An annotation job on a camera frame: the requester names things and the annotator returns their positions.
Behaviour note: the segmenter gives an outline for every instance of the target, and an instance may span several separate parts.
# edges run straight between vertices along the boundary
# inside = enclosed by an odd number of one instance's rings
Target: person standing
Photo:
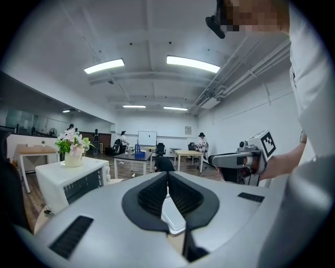
[[[73,129],[73,127],[74,127],[74,125],[71,123],[67,130],[71,130],[71,129]]]
[[[98,154],[99,138],[100,138],[100,134],[98,133],[98,130],[95,129],[95,132],[93,133],[93,145],[94,145],[93,153],[94,155]]]
[[[200,153],[205,153],[206,152],[206,146],[207,146],[207,140],[205,138],[205,134],[203,132],[201,132],[199,134],[199,142],[197,144],[197,149],[196,151],[200,152]]]
[[[122,131],[121,132],[121,137],[120,137],[120,140],[121,140],[121,145],[129,145],[129,142],[127,142],[127,139],[126,139],[126,136],[125,136],[125,131]]]

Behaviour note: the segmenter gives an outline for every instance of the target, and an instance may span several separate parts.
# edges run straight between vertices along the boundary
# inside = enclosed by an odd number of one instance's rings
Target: wooden table
[[[197,152],[197,151],[189,151],[189,150],[176,150],[174,151],[174,165],[176,165],[176,155],[178,155],[178,171],[180,171],[180,157],[182,156],[188,156],[188,157],[201,157],[200,160],[200,172],[203,171],[203,161],[204,161],[204,154]]]
[[[144,157],[135,157],[134,154],[128,154],[126,155],[125,153],[119,154],[114,156],[114,173],[115,173],[115,178],[118,178],[117,175],[117,161],[122,160],[125,162],[130,162],[131,165],[134,163],[141,163],[143,164],[143,175],[146,175],[147,173],[147,161],[150,159],[150,172],[152,170],[152,152],[146,152]]]
[[[174,165],[176,165],[176,154],[174,151],[177,151],[177,150],[181,150],[182,148],[169,148],[172,152],[173,152],[173,155],[174,155]]]
[[[59,154],[58,151],[50,146],[42,146],[42,145],[34,145],[32,147],[28,147],[25,144],[18,144],[16,150],[20,156],[20,168],[22,170],[23,179],[25,181],[25,186],[27,192],[30,193],[30,188],[28,185],[25,166],[23,164],[23,157],[32,157],[37,155],[50,155],[56,154],[57,162],[59,162]]]

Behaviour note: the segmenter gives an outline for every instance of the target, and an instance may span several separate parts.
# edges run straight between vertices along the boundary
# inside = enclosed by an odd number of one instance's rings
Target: person sitting
[[[163,157],[162,155],[157,155],[155,166],[153,167],[155,172],[159,171],[175,171],[170,159]]]

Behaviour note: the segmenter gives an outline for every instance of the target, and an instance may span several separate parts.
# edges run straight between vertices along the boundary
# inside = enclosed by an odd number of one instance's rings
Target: potted plant
[[[65,165],[73,168],[81,166],[83,153],[88,151],[90,147],[94,147],[88,138],[83,138],[73,128],[66,130],[65,134],[60,134],[55,145],[60,153],[65,153]]]

